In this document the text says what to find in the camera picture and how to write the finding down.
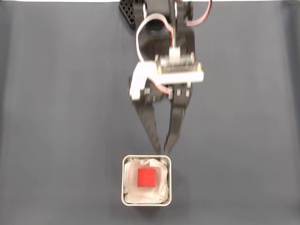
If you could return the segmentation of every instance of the gray backdrop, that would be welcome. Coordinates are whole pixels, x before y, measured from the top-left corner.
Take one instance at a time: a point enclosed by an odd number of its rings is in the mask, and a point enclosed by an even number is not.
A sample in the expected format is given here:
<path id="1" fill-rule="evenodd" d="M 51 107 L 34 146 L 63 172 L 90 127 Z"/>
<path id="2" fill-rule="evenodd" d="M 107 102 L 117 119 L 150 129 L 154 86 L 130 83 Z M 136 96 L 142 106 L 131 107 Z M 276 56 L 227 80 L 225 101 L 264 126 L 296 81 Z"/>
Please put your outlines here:
<path id="1" fill-rule="evenodd" d="M 121 202 L 122 159 L 154 150 L 127 95 L 138 58 L 118 4 L 1 2 L 0 224 L 300 224 L 285 10 L 214 2 L 195 28 L 205 78 L 170 154 L 171 205 L 154 209 Z"/>

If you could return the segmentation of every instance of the white cable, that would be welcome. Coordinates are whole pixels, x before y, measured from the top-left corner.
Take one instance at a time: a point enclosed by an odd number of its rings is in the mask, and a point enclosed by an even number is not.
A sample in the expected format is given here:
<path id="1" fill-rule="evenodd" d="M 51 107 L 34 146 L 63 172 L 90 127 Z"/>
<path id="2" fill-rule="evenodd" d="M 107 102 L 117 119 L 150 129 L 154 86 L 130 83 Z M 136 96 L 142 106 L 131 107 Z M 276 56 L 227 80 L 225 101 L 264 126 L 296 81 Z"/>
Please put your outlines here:
<path id="1" fill-rule="evenodd" d="M 138 29 L 136 30 L 136 36 L 135 36 L 135 45 L 136 45 L 136 52 L 137 52 L 137 56 L 139 57 L 141 62 L 144 62 L 144 58 L 142 57 L 141 51 L 140 51 L 140 47 L 139 47 L 139 34 L 142 30 L 142 28 L 151 20 L 160 20 L 161 22 L 164 23 L 165 27 L 167 28 L 168 31 L 170 31 L 171 33 L 173 32 L 173 28 L 172 26 L 168 23 L 167 19 L 165 18 L 164 15 L 159 14 L 159 13 L 153 13 L 149 16 L 147 16 L 141 23 L 141 25 L 138 27 Z"/>
<path id="2" fill-rule="evenodd" d="M 196 19 L 196 20 L 193 20 L 193 21 L 187 21 L 187 26 L 188 27 L 194 27 L 194 26 L 197 26 L 197 25 L 203 23 L 204 20 L 206 20 L 206 18 L 208 17 L 208 15 L 210 13 L 211 5 L 212 5 L 212 0 L 210 0 L 209 4 L 207 6 L 207 9 L 206 9 L 205 13 L 203 14 L 203 16 L 201 16 L 199 19 Z"/>

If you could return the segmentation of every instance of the connector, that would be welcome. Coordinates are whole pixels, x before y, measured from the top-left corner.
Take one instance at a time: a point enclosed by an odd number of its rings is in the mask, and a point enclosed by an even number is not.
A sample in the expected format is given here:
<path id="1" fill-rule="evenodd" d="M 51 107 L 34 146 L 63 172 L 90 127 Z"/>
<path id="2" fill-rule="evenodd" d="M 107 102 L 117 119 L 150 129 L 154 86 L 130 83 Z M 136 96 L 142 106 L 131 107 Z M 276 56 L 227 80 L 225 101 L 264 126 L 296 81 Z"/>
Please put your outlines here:
<path id="1" fill-rule="evenodd" d="M 169 49 L 169 60 L 179 61 L 180 60 L 180 47 Z"/>

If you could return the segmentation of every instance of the screw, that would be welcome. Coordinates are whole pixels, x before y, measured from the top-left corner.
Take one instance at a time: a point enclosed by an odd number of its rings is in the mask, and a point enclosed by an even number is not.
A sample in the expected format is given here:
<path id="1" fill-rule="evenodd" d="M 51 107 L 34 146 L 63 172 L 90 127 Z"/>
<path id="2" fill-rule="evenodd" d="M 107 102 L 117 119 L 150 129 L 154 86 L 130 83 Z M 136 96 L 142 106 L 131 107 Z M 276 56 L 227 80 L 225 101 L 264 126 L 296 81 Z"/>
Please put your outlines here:
<path id="1" fill-rule="evenodd" d="M 191 59 L 195 60 L 195 53 L 191 52 Z"/>
<path id="2" fill-rule="evenodd" d="M 177 96 L 180 96 L 181 95 L 181 89 L 177 89 L 176 94 L 177 94 Z"/>
<path id="3" fill-rule="evenodd" d="M 201 63 L 198 63 L 197 70 L 198 70 L 198 72 L 202 71 L 202 65 L 201 65 Z"/>
<path id="4" fill-rule="evenodd" d="M 159 75 L 161 75 L 161 66 L 158 66 L 158 68 L 157 68 L 157 73 L 158 73 Z"/>
<path id="5" fill-rule="evenodd" d="M 169 99 L 173 98 L 173 90 L 172 88 L 169 88 Z"/>
<path id="6" fill-rule="evenodd" d="M 145 95 L 150 94 L 150 88 L 145 88 Z"/>

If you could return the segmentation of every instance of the wire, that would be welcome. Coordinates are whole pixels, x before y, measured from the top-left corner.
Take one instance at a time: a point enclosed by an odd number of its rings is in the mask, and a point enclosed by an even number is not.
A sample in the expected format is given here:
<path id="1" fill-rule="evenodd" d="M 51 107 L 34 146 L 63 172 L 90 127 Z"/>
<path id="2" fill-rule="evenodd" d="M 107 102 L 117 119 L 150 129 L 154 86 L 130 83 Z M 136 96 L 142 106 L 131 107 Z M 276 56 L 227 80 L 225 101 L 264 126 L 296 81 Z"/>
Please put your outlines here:
<path id="1" fill-rule="evenodd" d="M 165 27 L 167 28 L 167 30 L 169 32 L 171 32 L 173 34 L 173 28 L 172 26 L 168 23 L 167 19 L 165 18 L 164 15 L 159 14 L 159 13 L 153 13 L 149 16 L 147 16 L 141 23 L 141 25 L 138 27 L 138 29 L 136 30 L 136 36 L 135 36 L 135 46 L 136 46 L 136 52 L 137 52 L 137 56 L 139 57 L 139 60 L 141 62 L 144 62 L 144 58 L 141 54 L 140 51 L 140 46 L 139 46 L 139 34 L 141 32 L 141 30 L 143 29 L 143 27 L 151 20 L 160 20 L 161 22 L 163 22 L 163 24 L 165 25 Z M 162 93 L 168 95 L 170 93 L 170 89 L 166 86 L 163 86 L 159 83 L 156 83 L 153 79 L 151 80 L 154 84 L 154 86 Z"/>
<path id="2" fill-rule="evenodd" d="M 136 30 L 136 36 L 135 36 L 135 46 L 136 46 L 136 53 L 137 56 L 139 57 L 141 62 L 144 62 L 144 58 L 142 57 L 141 51 L 140 51 L 140 47 L 139 47 L 139 34 L 142 30 L 142 28 L 151 20 L 160 20 L 161 22 L 163 22 L 163 24 L 165 25 L 165 27 L 167 28 L 168 31 L 170 31 L 171 33 L 173 33 L 173 28 L 172 26 L 168 23 L 167 19 L 165 18 L 164 15 L 159 14 L 159 13 L 153 13 L 149 16 L 147 16 L 141 23 L 141 25 L 138 27 L 138 29 Z"/>
<path id="3" fill-rule="evenodd" d="M 169 89 L 169 88 L 167 88 L 166 86 L 163 86 L 163 85 L 161 85 L 161 84 L 157 84 L 157 83 L 155 83 L 154 81 L 152 81 L 152 82 L 153 82 L 154 86 L 155 86 L 160 92 L 162 92 L 162 93 L 164 93 L 164 94 L 166 94 L 166 95 L 170 94 L 170 89 Z"/>
<path id="4" fill-rule="evenodd" d="M 205 13 L 199 19 L 196 19 L 193 21 L 187 21 L 187 26 L 194 27 L 194 26 L 197 26 L 197 25 L 203 23 L 206 20 L 206 18 L 208 17 L 208 15 L 210 14 L 211 5 L 212 5 L 212 0 L 210 0 Z"/>
<path id="5" fill-rule="evenodd" d="M 173 48 L 176 47 L 176 28 L 173 29 Z"/>

